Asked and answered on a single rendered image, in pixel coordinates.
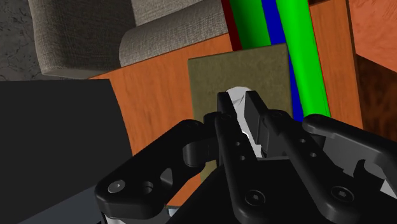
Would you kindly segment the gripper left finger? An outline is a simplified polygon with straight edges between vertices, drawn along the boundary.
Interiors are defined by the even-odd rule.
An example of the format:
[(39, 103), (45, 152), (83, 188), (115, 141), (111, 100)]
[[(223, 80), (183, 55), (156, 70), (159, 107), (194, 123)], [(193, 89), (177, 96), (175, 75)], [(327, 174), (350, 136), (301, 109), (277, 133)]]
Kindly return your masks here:
[(95, 198), (102, 215), (137, 221), (161, 213), (206, 162), (221, 160), (216, 118), (237, 118), (226, 92), (217, 94), (217, 110), (206, 114), (203, 122), (179, 122), (100, 180)]

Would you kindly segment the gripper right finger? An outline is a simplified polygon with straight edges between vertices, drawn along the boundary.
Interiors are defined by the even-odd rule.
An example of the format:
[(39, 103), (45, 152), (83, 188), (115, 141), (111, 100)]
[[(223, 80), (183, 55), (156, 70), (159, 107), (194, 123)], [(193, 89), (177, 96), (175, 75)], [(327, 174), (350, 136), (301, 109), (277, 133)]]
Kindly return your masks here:
[(397, 224), (397, 142), (336, 119), (311, 114), (298, 122), (246, 92), (245, 119), (266, 158), (287, 156), (317, 210), (335, 224)]

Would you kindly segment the white glossy object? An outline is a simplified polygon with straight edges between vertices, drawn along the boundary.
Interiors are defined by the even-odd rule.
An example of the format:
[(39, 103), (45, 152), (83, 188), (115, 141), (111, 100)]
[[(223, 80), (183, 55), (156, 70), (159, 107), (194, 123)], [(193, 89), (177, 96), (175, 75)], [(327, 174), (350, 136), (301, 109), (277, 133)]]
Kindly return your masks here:
[(244, 116), (244, 110), (245, 110), (245, 95), (246, 92), (250, 91), (249, 88), (247, 87), (233, 87), (227, 90), (231, 100), (232, 104), (234, 106), (235, 112), (237, 114), (237, 120), (240, 125), (240, 128), (242, 132), (247, 135), (247, 138), (249, 139), (249, 142), (253, 148), (254, 154), (256, 155), (257, 158), (262, 158), (261, 154), (261, 146), (259, 144), (256, 144), (253, 140), (253, 136), (251, 135), (251, 131), (249, 130), (249, 127), (247, 125), (245, 116)]

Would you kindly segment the orange wooden table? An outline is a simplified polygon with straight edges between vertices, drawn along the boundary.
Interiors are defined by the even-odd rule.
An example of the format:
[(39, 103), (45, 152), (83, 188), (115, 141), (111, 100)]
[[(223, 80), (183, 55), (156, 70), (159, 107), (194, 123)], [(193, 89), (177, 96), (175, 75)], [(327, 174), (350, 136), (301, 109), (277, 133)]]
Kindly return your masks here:
[[(362, 128), (349, 0), (315, 4), (310, 15), (330, 115)], [(99, 76), (111, 82), (133, 153), (192, 118), (188, 59), (230, 51), (230, 37), (222, 34)]]

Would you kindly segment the olive green flat book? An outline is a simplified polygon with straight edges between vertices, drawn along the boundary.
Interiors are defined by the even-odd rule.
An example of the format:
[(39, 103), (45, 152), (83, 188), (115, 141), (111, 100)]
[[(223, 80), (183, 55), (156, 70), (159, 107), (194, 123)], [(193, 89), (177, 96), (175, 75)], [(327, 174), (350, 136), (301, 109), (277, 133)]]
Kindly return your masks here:
[(216, 111), (217, 93), (233, 87), (255, 90), (269, 109), (293, 114), (286, 44), (188, 60), (193, 117)]

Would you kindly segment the green blue striped box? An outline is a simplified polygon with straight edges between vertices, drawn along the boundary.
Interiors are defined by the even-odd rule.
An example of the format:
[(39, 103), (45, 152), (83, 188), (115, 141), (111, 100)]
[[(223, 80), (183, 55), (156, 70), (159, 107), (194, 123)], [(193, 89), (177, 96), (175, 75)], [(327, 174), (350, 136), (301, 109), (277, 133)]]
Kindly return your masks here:
[(233, 50), (286, 44), (293, 117), (329, 116), (309, 6), (315, 0), (221, 0)]

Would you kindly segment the grey fabric sofa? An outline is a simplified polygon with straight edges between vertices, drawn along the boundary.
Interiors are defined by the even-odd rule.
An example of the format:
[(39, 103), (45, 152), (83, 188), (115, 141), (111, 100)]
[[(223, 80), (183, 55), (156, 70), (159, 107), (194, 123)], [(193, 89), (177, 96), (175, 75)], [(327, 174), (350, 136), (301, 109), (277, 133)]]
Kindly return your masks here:
[(221, 0), (28, 0), (43, 75), (87, 79), (228, 32)]

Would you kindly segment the orange wooden furniture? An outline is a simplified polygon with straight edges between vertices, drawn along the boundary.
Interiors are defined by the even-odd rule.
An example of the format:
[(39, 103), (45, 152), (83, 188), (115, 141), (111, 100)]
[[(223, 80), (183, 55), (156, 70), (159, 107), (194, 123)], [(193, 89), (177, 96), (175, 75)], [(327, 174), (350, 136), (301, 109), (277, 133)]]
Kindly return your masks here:
[(358, 55), (397, 72), (397, 0), (349, 0)]

